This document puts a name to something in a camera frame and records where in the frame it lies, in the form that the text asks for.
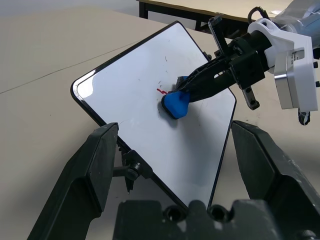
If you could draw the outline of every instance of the beige table surface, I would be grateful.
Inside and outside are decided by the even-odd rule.
[[[86,12],[86,9],[77,8],[66,11],[69,11],[72,17],[78,11]],[[106,15],[113,15],[112,21],[118,22],[119,27],[111,28],[112,31],[104,29],[105,35],[113,35],[114,41],[107,41],[108,38],[104,36],[105,44],[111,52],[85,61],[95,57],[93,54],[87,56],[90,48],[96,51],[97,55],[103,53],[99,52],[97,46],[90,44],[90,40],[87,39],[86,49],[71,50],[72,54],[77,54],[85,62],[0,94],[0,239],[17,240],[28,237],[64,165],[87,136],[98,127],[72,99],[70,95],[72,82],[131,46],[130,43],[142,40],[165,26],[162,23],[108,10],[88,8],[87,12],[94,18],[95,12],[103,11]],[[123,18],[129,20],[132,28],[137,29],[136,32],[126,36],[126,42],[121,39],[124,37],[123,29],[128,26],[126,21],[122,21]],[[100,21],[92,24],[97,34],[104,25]],[[72,29],[75,35],[79,34],[75,29],[85,32],[80,26],[76,26],[76,22],[74,25]],[[64,35],[59,29],[52,29],[52,31]],[[202,50],[211,54],[217,50],[209,34],[193,30],[189,32]],[[119,46],[120,41],[123,41],[124,47]],[[63,41],[60,45],[59,48],[64,48]],[[40,42],[39,48],[49,51],[50,47]],[[68,48],[64,49],[65,51],[61,53],[63,56],[72,55]],[[25,51],[21,51],[21,59],[26,58],[24,53]],[[60,55],[53,56],[55,58],[43,55],[42,64],[47,66],[59,64],[60,60],[64,59]],[[29,70],[37,72],[38,62],[33,58],[29,61],[34,61],[29,63]],[[24,79],[25,73],[17,72],[12,73],[16,75],[13,79]],[[234,119],[258,125],[269,132],[276,143],[300,165],[315,189],[320,192],[320,126],[318,124],[320,112],[312,115],[312,122],[308,126],[301,126],[297,121],[295,110],[281,110],[275,83],[270,74],[267,74],[265,80],[253,86],[256,98],[261,104],[261,107],[255,111],[248,109],[237,86],[233,86],[231,90],[237,98]],[[120,160],[120,156],[117,155],[115,165],[119,166]],[[241,179],[233,138],[230,134],[213,202],[230,208],[235,199],[247,198],[248,194]],[[114,178],[105,211],[100,218],[92,221],[86,239],[112,239],[118,205],[127,199],[159,200],[164,207],[172,204],[172,201],[151,180],[139,178],[134,185],[134,191],[128,195],[124,179]]]
[[[130,15],[96,7],[0,17],[0,93],[137,42],[163,26],[131,21]]]
[[[186,10],[190,12],[222,15],[224,18],[247,22],[248,13],[254,7],[261,6],[273,18],[276,15],[271,11],[283,11],[292,0],[137,0],[159,6]],[[254,13],[252,19],[261,18],[259,13]]]

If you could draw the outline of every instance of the black metal bracket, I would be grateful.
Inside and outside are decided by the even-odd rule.
[[[118,124],[96,129],[66,163],[28,240],[84,240],[105,209],[113,176]]]

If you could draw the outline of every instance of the mounting hole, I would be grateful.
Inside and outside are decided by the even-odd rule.
[[[211,206],[208,209],[208,213],[210,217],[217,222],[226,223],[230,220],[229,212],[220,205]]]
[[[181,222],[186,218],[186,214],[178,206],[168,207],[166,210],[164,210],[163,214],[166,217],[166,219],[174,223]]]

